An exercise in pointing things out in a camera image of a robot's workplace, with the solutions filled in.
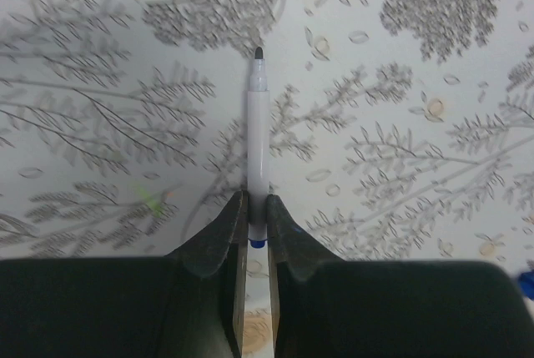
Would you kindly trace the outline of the thin white pen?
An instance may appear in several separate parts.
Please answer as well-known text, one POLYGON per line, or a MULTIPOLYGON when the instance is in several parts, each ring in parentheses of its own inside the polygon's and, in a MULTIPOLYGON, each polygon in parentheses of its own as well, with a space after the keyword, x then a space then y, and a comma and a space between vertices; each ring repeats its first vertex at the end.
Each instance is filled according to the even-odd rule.
POLYGON ((270 193, 270 92, 264 51, 257 47, 251 65, 247 95, 247 191, 249 194, 250 245, 267 243, 266 200, 270 193))

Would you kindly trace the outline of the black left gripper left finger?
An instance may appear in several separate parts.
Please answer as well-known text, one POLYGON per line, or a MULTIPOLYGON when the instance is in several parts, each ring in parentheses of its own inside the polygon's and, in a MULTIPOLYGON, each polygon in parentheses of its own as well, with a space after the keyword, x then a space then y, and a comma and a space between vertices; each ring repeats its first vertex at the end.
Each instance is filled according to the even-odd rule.
POLYGON ((248 196, 164 256, 1 263, 4 357, 239 357, 248 196))

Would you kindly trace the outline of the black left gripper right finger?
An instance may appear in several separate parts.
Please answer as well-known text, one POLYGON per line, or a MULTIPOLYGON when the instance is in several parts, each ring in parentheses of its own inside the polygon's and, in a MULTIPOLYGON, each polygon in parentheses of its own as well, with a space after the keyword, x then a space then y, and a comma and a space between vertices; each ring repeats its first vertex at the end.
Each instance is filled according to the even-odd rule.
POLYGON ((278 357, 530 357, 510 276, 462 260, 346 261, 267 200, 278 357))

